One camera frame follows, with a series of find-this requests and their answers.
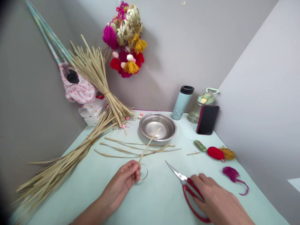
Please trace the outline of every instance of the green lighter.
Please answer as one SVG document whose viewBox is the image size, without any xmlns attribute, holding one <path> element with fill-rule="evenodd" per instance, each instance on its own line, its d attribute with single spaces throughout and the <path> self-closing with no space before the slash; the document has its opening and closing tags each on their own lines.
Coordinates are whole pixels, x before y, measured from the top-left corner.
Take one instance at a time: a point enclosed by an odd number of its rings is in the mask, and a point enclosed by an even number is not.
<svg viewBox="0 0 300 225">
<path fill-rule="evenodd" d="M 194 141 L 194 144 L 199 148 L 200 151 L 205 152 L 207 151 L 206 147 L 198 140 Z"/>
</svg>

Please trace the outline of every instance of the light blue table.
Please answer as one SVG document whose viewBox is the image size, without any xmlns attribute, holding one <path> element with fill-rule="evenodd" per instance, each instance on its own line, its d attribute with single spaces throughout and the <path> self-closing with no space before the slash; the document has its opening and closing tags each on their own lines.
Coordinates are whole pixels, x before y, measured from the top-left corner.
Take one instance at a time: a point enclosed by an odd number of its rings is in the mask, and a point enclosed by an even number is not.
<svg viewBox="0 0 300 225">
<path fill-rule="evenodd" d="M 170 112 L 162 113 L 171 117 Z M 88 155 L 79 163 L 70 178 L 42 205 L 29 224 L 66 225 L 97 199 L 116 171 L 129 159 L 103 157 L 94 149 L 105 154 L 126 156 L 99 144 L 104 142 L 126 149 L 124 146 L 104 139 L 104 137 L 109 136 L 124 142 L 147 144 L 149 139 L 141 135 L 138 123 L 139 120 L 130 122 L 129 128 L 126 129 L 127 136 L 123 130 L 115 130 L 111 135 L 109 132 L 102 136 L 91 147 Z M 195 132 L 197 125 L 187 120 L 186 113 L 181 120 L 175 123 L 177 133 L 171 142 L 176 145 L 176 148 L 182 149 L 143 157 L 142 163 L 149 170 L 148 177 L 132 187 L 120 208 L 109 218 L 106 224 L 204 224 L 189 209 L 183 195 L 182 185 L 169 169 L 165 160 L 186 176 L 205 173 L 214 178 L 221 186 L 237 196 L 257 225 L 288 224 L 237 160 L 222 163 L 210 158 L 207 153 L 187 156 L 189 153 L 198 151 L 193 144 L 195 139 L 201 141 L 207 148 L 224 145 L 215 132 L 210 136 L 198 135 Z M 86 127 L 65 154 L 76 148 L 92 130 L 93 127 Z M 240 179 L 250 187 L 248 195 L 240 196 L 239 193 L 245 192 L 245 187 L 231 182 L 228 177 L 222 174 L 222 169 L 225 166 L 231 166 L 239 172 Z"/>
</svg>

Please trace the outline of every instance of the scissor handle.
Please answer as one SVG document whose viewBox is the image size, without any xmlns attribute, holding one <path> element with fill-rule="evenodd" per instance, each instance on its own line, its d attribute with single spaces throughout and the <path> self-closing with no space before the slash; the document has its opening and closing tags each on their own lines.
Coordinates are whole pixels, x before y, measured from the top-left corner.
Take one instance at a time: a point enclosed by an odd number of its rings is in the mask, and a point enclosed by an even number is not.
<svg viewBox="0 0 300 225">
<path fill-rule="evenodd" d="M 199 191 L 199 189 L 196 187 L 196 185 L 193 183 L 193 181 L 191 180 L 191 178 L 188 178 L 188 179 L 187 179 L 187 182 L 188 182 L 188 184 L 191 185 L 191 186 L 194 188 L 194 190 L 195 190 L 195 191 L 203 198 L 202 194 L 200 193 L 200 191 Z M 188 187 L 188 185 L 186 185 L 186 184 L 182 185 L 182 188 L 183 188 L 183 193 L 184 193 L 185 200 L 187 201 L 188 206 L 190 207 L 191 211 L 195 214 L 195 216 L 196 216 L 199 220 L 203 221 L 204 223 L 210 223 L 211 221 L 210 221 L 209 218 L 202 218 L 202 217 L 199 216 L 198 213 L 194 210 L 194 208 L 193 208 L 192 205 L 190 204 L 190 201 L 188 200 L 188 196 L 187 196 L 186 191 L 189 192 L 190 195 L 193 196 L 193 197 L 198 198 L 197 195 L 195 195 L 195 193 L 194 193 L 194 192 Z"/>
</svg>

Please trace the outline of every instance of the pink cloth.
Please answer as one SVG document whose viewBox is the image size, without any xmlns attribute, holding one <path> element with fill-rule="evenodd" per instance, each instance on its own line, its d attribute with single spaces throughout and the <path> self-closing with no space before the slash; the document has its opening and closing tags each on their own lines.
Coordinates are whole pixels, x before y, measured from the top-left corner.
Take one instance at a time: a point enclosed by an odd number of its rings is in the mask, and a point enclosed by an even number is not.
<svg viewBox="0 0 300 225">
<path fill-rule="evenodd" d="M 60 75 L 62 77 L 63 86 L 66 90 L 66 98 L 70 102 L 78 102 L 79 104 L 91 104 L 95 101 L 97 90 L 86 78 L 77 73 L 79 83 L 70 83 L 67 80 L 70 66 L 68 63 L 60 63 Z"/>
</svg>

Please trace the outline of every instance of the bottle handle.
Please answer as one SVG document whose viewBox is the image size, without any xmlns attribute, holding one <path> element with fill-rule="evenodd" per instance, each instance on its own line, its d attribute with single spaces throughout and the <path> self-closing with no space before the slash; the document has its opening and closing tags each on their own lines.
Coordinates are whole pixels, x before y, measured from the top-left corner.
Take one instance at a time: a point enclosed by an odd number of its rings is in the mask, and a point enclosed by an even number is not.
<svg viewBox="0 0 300 225">
<path fill-rule="evenodd" d="M 207 89 L 206 89 L 206 92 L 208 92 L 208 90 L 215 91 L 215 93 L 213 93 L 213 95 L 218 94 L 218 93 L 220 92 L 218 89 L 211 88 L 211 87 L 207 88 Z"/>
</svg>

